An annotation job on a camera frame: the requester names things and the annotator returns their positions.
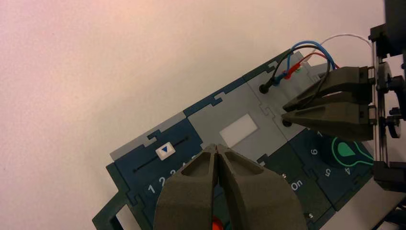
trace black wire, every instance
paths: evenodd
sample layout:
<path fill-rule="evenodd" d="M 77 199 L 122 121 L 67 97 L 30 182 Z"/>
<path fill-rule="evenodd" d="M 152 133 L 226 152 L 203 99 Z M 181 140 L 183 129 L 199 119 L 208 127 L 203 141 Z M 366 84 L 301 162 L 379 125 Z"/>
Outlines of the black wire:
<path fill-rule="evenodd" d="M 321 86 L 323 85 L 323 83 L 327 80 L 328 74 L 330 73 L 330 60 L 327 59 L 327 71 L 324 74 L 323 78 L 320 79 L 320 83 L 317 86 L 316 92 L 313 94 L 312 98 L 310 98 L 309 101 L 307 101 L 306 103 L 304 103 L 302 106 L 300 106 L 300 109 L 305 108 L 308 104 L 310 104 L 318 95 L 318 93 L 320 92 Z"/>
<path fill-rule="evenodd" d="M 303 48 L 313 48 L 313 49 L 317 49 L 317 50 L 322 51 L 319 47 L 313 46 L 313 45 L 298 46 L 298 47 L 295 47 L 295 48 L 291 49 L 291 50 L 290 50 L 288 53 L 286 53 L 286 54 L 281 58 L 281 60 L 278 62 L 278 64 L 276 65 L 275 71 L 272 73 L 272 77 L 271 77 L 265 84 L 263 84 L 263 85 L 261 85 L 261 86 L 259 87 L 259 91 L 260 91 L 261 93 L 267 93 L 268 90 L 269 90 L 269 88 L 273 85 L 273 83 L 274 83 L 274 81 L 275 81 L 275 74 L 276 74 L 276 71 L 278 70 L 278 68 L 279 68 L 279 66 L 281 65 L 282 61 L 285 60 L 285 59 L 288 57 L 288 55 L 292 54 L 294 51 L 296 51 L 296 50 L 298 50 L 298 49 L 303 49 Z"/>

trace white rectangle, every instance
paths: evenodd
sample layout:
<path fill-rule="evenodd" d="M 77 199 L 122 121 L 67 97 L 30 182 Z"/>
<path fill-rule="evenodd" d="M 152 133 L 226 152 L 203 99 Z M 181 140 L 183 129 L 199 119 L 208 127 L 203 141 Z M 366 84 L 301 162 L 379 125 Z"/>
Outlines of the white rectangle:
<path fill-rule="evenodd" d="M 170 142 L 166 143 L 165 145 L 159 147 L 155 150 L 161 161 L 168 158 L 170 155 L 175 153 L 175 149 Z"/>
<path fill-rule="evenodd" d="M 231 148 L 257 129 L 257 125 L 249 114 L 245 114 L 237 121 L 221 130 L 220 135 L 226 142 L 227 146 Z"/>

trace cable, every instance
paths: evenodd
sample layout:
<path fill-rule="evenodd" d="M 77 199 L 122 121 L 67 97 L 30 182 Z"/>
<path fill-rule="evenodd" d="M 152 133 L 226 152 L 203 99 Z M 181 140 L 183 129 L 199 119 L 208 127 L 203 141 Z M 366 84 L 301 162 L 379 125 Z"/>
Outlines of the cable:
<path fill-rule="evenodd" d="M 324 74 L 323 78 L 320 79 L 320 83 L 317 86 L 316 92 L 313 94 L 313 96 L 310 98 L 309 101 L 307 101 L 306 103 L 304 103 L 302 106 L 300 106 L 300 109 L 305 108 L 308 104 L 310 104 L 318 95 L 318 93 L 320 92 L 321 86 L 323 85 L 323 83 L 326 81 L 328 74 L 330 73 L 330 60 L 327 59 L 327 71 Z"/>
<path fill-rule="evenodd" d="M 336 68 L 336 67 L 335 67 L 335 63 L 334 63 L 334 60 L 333 60 L 333 58 L 331 57 L 331 55 L 327 52 L 326 49 L 324 49 L 324 48 L 321 46 L 321 44 L 319 44 L 319 43 L 317 43 L 317 42 L 315 42 L 315 41 L 306 40 L 306 41 L 298 42 L 298 43 L 296 43 L 295 45 L 293 45 L 292 49 L 295 48 L 295 47 L 297 47 L 298 45 L 307 44 L 307 43 L 310 43 L 310 44 L 313 44 L 313 45 L 317 46 L 317 47 L 319 48 L 318 50 L 320 50 L 324 55 L 326 55 L 327 59 L 330 60 L 331 64 L 333 65 L 333 69 Z M 288 70 L 289 67 L 290 67 L 290 55 L 288 55 L 287 69 L 286 69 L 286 70 Z"/>
<path fill-rule="evenodd" d="M 314 52 L 314 53 L 310 53 L 310 54 L 306 55 L 306 57 L 302 58 L 298 63 L 302 63 L 302 62 L 304 62 L 304 61 L 307 61 L 307 60 L 310 59 L 310 57 L 313 56 L 313 55 L 318 55 L 318 56 L 321 56 L 321 57 L 327 59 L 327 57 L 326 57 L 324 54 L 320 54 L 320 53 Z"/>
<path fill-rule="evenodd" d="M 290 51 L 289 52 L 287 52 L 282 58 L 281 58 L 281 60 L 278 62 L 278 64 L 276 65 L 276 67 L 275 67 L 275 70 L 273 71 L 273 73 L 272 73 L 272 77 L 265 83 L 265 84 L 262 84 L 262 85 L 260 85 L 259 86 L 259 91 L 261 92 L 261 93 L 267 93 L 268 91 L 269 91 L 269 88 L 272 86 L 272 85 L 278 85 L 279 84 L 279 82 L 280 82 L 280 80 L 284 77 L 284 75 L 286 74 L 286 73 L 282 73 L 282 74 L 280 74 L 277 78 L 275 78 L 275 74 L 276 74 L 276 71 L 278 70 L 278 68 L 279 68 L 279 66 L 281 65 L 281 63 L 282 63 L 282 61 L 283 60 L 285 60 L 291 53 L 293 53 L 294 51 L 296 51 L 296 50 L 298 50 L 298 49 L 303 49 L 303 48 L 314 48 L 314 49 L 318 49 L 318 50 L 320 50 L 321 51 L 321 49 L 319 48 L 319 47 L 317 47 L 317 46 L 313 46 L 313 45 L 304 45 L 304 46 L 298 46 L 298 47 L 295 47 L 295 48 L 292 48 L 292 49 L 290 49 Z"/>
<path fill-rule="evenodd" d="M 369 47 L 372 49 L 372 44 L 371 44 L 371 42 L 370 42 L 367 38 L 365 38 L 365 37 L 363 37 L 363 36 L 361 36 L 361 35 L 358 35 L 358 34 L 351 34 L 351 33 L 342 33 L 342 34 L 336 34 L 336 35 L 330 36 L 330 37 L 326 38 L 324 41 L 322 41 L 322 42 L 320 43 L 320 45 L 324 44 L 325 42 L 327 42 L 327 41 L 329 41 L 329 40 L 331 40 L 331 39 L 333 39 L 333 38 L 335 38 L 335 37 L 344 37 L 344 36 L 350 36 L 350 37 L 359 38 L 360 40 L 362 40 L 362 41 L 364 41 L 366 44 L 368 44 Z"/>

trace orange object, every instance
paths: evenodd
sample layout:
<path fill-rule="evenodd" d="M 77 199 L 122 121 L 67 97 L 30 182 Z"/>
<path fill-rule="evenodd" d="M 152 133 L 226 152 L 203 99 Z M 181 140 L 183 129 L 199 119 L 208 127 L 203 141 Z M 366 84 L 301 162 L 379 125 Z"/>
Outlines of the orange object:
<path fill-rule="evenodd" d="M 221 220 L 215 216 L 213 216 L 213 227 L 212 230 L 223 230 L 223 223 Z"/>

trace gray panel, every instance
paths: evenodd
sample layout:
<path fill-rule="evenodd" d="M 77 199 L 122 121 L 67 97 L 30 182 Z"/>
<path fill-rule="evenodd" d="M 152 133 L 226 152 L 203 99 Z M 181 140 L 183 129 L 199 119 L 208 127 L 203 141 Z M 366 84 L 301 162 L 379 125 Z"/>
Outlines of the gray panel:
<path fill-rule="evenodd" d="M 180 113 L 174 115 L 173 117 L 169 118 L 168 120 L 162 122 L 161 124 L 157 125 L 156 127 L 150 129 L 149 131 L 145 132 L 144 134 L 142 134 L 139 137 L 135 138 L 134 140 L 128 142 L 127 144 L 121 146 L 114 152 L 110 153 L 110 156 L 112 157 L 113 161 L 115 161 L 118 158 L 124 156 L 126 153 L 137 148 L 140 145 L 144 145 L 145 147 L 147 147 L 148 145 L 154 143 L 157 140 L 156 138 L 152 138 L 151 140 L 149 140 L 147 137 L 149 134 L 153 133 L 154 131 L 156 131 L 158 129 L 161 132 L 163 132 L 185 118 L 186 118 L 186 116 L 183 112 L 180 112 Z"/>
<path fill-rule="evenodd" d="M 291 66 L 297 63 L 302 57 L 302 54 L 299 52 L 293 54 L 291 57 Z M 291 127 L 285 127 L 282 124 L 281 115 L 286 112 L 282 107 L 317 81 L 317 76 L 314 74 L 309 74 L 309 69 L 309 64 L 305 63 L 300 71 L 292 74 L 292 77 L 289 80 L 282 80 L 277 87 L 272 86 L 267 94 L 260 93 L 258 88 L 260 85 L 269 80 L 273 72 L 263 72 L 257 77 L 248 81 L 251 89 L 261 101 L 262 107 L 268 108 L 274 114 L 273 120 L 285 136 L 286 140 L 290 140 L 296 136 L 304 129 L 304 127 L 297 124 L 293 124 Z M 279 66 L 276 76 L 281 74 L 284 70 L 286 70 L 286 60 L 284 60 Z"/>
<path fill-rule="evenodd" d="M 208 145 L 226 145 L 219 132 L 242 116 L 249 114 L 258 129 L 237 143 L 232 149 L 256 161 L 263 154 L 270 155 L 286 143 L 280 130 L 273 122 L 273 114 L 263 111 L 260 101 L 248 84 L 215 98 L 222 98 L 216 106 L 208 105 L 188 117 L 202 139 L 202 148 Z"/>

